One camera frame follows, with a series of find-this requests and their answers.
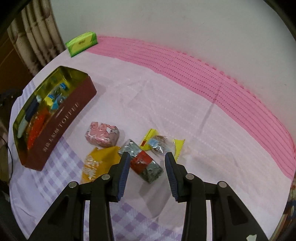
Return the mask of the pink purple checked tablecloth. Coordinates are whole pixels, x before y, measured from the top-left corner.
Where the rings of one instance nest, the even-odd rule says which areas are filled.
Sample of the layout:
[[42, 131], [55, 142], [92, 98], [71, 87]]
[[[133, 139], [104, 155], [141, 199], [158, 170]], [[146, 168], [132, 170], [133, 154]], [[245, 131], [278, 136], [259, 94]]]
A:
[[155, 44], [100, 37], [92, 48], [52, 60], [24, 88], [14, 121], [33, 91], [58, 66], [86, 72], [96, 96], [74, 119], [42, 171], [20, 164], [13, 137], [11, 207], [29, 237], [71, 181], [80, 181], [92, 151], [84, 135], [93, 121], [117, 126], [119, 145], [140, 143], [154, 128], [185, 141], [178, 161], [203, 181], [227, 182], [267, 237], [274, 233], [295, 174], [295, 145], [273, 113], [235, 79], [187, 54]]

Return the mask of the grey green red-banded block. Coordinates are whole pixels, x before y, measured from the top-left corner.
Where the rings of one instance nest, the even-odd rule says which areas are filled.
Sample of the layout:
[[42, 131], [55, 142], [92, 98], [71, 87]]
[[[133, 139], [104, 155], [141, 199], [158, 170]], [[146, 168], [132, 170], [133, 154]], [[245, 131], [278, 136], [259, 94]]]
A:
[[163, 174], [163, 168], [133, 140], [128, 139], [118, 154], [122, 156], [124, 152], [130, 155], [130, 167], [147, 183], [154, 182]]

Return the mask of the beige pleated curtain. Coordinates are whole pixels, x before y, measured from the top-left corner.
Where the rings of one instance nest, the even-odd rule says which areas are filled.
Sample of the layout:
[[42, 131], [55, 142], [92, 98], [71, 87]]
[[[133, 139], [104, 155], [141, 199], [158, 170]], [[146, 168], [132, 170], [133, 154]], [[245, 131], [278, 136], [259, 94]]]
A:
[[28, 3], [7, 31], [17, 54], [34, 76], [65, 50], [48, 0]]

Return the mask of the maroon gold toffee tin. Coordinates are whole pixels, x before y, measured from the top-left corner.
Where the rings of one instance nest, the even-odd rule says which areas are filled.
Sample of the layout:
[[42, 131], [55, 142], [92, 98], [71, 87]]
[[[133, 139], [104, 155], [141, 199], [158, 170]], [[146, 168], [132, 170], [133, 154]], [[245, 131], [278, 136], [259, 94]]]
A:
[[[55, 99], [51, 100], [48, 94], [62, 82], [68, 87], [67, 91], [62, 91], [62, 95], [66, 99], [57, 110], [52, 110], [51, 106]], [[13, 124], [14, 141], [20, 163], [26, 168], [41, 171], [65, 130], [88, 102], [95, 97], [96, 93], [96, 88], [90, 76], [85, 72], [65, 66], [59, 66], [51, 72], [29, 96]], [[21, 138], [17, 138], [18, 127], [25, 115], [25, 111], [37, 95], [42, 98], [37, 111], [47, 108], [50, 115], [33, 147], [28, 150], [27, 138], [30, 122]]]

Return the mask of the navy blue snack packet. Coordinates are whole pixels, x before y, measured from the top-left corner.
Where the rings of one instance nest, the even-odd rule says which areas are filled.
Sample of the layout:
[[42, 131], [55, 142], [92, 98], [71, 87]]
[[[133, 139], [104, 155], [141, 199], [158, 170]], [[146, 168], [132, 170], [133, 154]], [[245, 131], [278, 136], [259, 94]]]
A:
[[33, 115], [35, 114], [35, 112], [37, 111], [37, 108], [39, 107], [40, 103], [42, 101], [42, 98], [37, 95], [33, 101], [31, 102], [30, 106], [28, 107], [28, 109], [25, 111], [25, 115], [23, 117], [23, 119], [21, 120], [19, 127], [18, 127], [18, 134], [17, 134], [17, 138], [21, 138], [28, 123], [30, 122], [31, 118], [33, 117]]

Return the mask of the blue dark candy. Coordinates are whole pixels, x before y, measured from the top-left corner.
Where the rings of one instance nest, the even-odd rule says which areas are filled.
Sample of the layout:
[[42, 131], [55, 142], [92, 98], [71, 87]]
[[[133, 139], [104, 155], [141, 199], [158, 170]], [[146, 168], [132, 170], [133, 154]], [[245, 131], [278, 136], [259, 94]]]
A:
[[55, 99], [53, 105], [51, 106], [52, 110], [57, 110], [59, 106], [64, 102], [66, 97], [62, 94], [58, 95], [57, 98]]

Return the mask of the orange yellow snack packet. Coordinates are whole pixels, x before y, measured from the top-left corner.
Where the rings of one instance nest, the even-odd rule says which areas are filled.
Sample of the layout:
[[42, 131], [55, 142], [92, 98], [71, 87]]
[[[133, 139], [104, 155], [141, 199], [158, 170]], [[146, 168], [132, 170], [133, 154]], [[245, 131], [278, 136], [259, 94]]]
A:
[[84, 160], [82, 168], [81, 184], [94, 181], [103, 174], [107, 174], [112, 165], [118, 164], [120, 147], [94, 148]]

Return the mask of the green tissue pack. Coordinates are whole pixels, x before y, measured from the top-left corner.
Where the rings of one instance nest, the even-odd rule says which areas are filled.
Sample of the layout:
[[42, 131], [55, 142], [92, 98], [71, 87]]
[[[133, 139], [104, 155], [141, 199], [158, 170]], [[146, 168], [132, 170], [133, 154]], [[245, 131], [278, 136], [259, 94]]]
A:
[[86, 32], [66, 42], [66, 47], [69, 51], [70, 56], [74, 57], [96, 44], [98, 44], [96, 33]]

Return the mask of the pink patterned candy box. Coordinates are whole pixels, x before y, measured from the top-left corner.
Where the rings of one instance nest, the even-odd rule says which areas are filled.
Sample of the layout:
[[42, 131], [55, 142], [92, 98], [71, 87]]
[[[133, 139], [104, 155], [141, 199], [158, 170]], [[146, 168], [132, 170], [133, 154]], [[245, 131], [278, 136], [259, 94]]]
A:
[[92, 145], [109, 148], [116, 145], [119, 135], [116, 126], [93, 121], [85, 133], [85, 138]]

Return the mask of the yellow clear candy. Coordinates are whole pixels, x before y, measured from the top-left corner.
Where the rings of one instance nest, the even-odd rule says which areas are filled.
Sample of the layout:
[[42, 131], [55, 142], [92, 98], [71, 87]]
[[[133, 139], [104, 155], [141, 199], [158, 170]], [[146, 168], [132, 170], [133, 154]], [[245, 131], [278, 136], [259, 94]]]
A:
[[140, 142], [140, 149], [143, 151], [152, 151], [157, 156], [165, 156], [170, 152], [175, 161], [178, 160], [184, 147], [185, 139], [178, 140], [160, 135], [156, 129], [150, 128]]

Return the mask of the red orange snack packet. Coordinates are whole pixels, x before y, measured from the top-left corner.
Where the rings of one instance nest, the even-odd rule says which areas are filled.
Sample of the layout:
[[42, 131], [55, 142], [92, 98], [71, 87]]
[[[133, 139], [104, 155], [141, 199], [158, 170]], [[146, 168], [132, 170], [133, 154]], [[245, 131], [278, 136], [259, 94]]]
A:
[[49, 115], [50, 113], [47, 108], [40, 109], [33, 115], [30, 121], [30, 129], [28, 131], [28, 138], [27, 138], [28, 150], [30, 150], [33, 147], [33, 144], [36, 138], [39, 136], [40, 132], [42, 131], [43, 125], [45, 124]]

